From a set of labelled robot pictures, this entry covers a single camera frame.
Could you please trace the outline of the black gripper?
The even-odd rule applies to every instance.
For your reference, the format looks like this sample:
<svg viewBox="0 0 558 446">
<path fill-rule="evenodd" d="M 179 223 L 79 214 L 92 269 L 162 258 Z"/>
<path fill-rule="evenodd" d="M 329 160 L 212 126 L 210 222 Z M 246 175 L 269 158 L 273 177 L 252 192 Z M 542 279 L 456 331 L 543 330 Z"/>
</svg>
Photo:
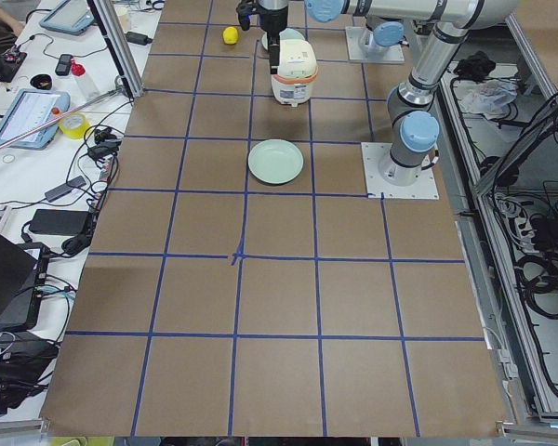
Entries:
<svg viewBox="0 0 558 446">
<path fill-rule="evenodd" d="M 280 33 L 287 27 L 287 0 L 259 0 L 260 25 L 267 34 L 270 74 L 277 74 L 280 64 Z"/>
</svg>

